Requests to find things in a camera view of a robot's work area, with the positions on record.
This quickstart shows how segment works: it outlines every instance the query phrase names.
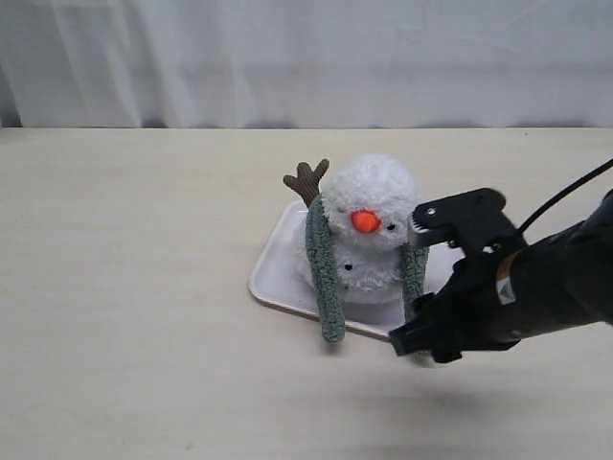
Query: black cable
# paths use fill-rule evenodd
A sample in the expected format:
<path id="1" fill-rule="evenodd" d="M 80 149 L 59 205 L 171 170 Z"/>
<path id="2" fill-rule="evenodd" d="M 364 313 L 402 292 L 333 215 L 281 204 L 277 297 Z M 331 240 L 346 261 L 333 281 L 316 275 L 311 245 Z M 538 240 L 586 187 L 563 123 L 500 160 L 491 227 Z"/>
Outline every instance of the black cable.
<path id="1" fill-rule="evenodd" d="M 535 220 L 537 220 L 543 214 L 545 214 L 545 212 L 547 212 L 547 210 L 549 210 L 556 203 L 561 201 L 567 195 L 571 194 L 576 189 L 586 184 L 590 180 L 601 175 L 605 171 L 611 169 L 612 167 L 613 167 L 613 158 L 603 163 L 602 165 L 598 166 L 595 170 L 593 170 L 592 172 L 589 172 L 584 177 L 581 177 L 580 179 L 576 180 L 571 185 L 566 187 L 564 190 L 562 190 L 561 192 L 559 192 L 558 194 L 550 198 L 545 204 L 543 204 L 540 208 L 538 208 L 529 218 L 527 218 L 524 223 L 521 224 L 521 226 L 517 229 L 517 233 L 515 234 L 516 237 L 523 235 L 524 232 L 526 232 L 528 227 L 530 227 L 534 223 Z"/>

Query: orange carrot nose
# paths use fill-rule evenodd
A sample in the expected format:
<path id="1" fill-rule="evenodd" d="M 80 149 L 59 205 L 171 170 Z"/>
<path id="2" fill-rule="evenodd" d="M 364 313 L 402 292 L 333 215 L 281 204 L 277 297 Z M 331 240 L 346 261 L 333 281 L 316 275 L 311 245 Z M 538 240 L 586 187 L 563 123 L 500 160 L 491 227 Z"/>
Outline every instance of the orange carrot nose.
<path id="1" fill-rule="evenodd" d="M 362 210 L 352 213 L 352 224 L 360 233 L 373 233 L 379 228 L 381 220 L 372 211 Z"/>

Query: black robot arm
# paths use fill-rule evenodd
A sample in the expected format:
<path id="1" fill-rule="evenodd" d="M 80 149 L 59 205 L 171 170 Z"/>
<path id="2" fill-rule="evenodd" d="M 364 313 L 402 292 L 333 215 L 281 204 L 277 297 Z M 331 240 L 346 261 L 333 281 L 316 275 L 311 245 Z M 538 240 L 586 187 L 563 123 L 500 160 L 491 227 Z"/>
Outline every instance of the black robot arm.
<path id="1" fill-rule="evenodd" d="M 588 219 L 532 245 L 493 190 L 419 206 L 412 244 L 449 242 L 465 257 L 443 289 L 416 301 L 411 321 L 389 332 L 397 355 L 428 351 L 447 363 L 462 352 L 505 351 L 536 335 L 613 323 L 611 192 Z"/>

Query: snowman body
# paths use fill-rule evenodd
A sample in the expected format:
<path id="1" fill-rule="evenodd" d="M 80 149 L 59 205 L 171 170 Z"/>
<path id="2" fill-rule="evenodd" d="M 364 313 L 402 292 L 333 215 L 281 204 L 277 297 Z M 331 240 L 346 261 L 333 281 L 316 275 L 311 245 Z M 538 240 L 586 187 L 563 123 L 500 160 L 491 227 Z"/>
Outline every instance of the snowman body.
<path id="1" fill-rule="evenodd" d="M 400 300 L 400 248 L 408 241 L 408 216 L 420 202 L 411 174 L 385 155 L 362 155 L 325 185 L 321 198 L 333 237 L 341 302 Z M 296 271 L 313 286 L 304 220 L 293 243 Z"/>

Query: brown twig arm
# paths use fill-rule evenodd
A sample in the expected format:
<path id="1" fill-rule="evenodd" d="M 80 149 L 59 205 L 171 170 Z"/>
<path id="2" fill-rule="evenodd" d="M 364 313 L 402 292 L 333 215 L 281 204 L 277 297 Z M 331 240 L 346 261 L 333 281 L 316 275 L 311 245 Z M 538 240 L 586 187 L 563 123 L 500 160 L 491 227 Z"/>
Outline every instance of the brown twig arm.
<path id="1" fill-rule="evenodd" d="M 306 207 L 310 206 L 313 199 L 319 195 L 319 182 L 329 168 L 329 160 L 323 159 L 319 162 L 315 171 L 305 162 L 298 164 L 296 175 L 285 175 L 284 184 L 296 192 L 305 202 Z"/>

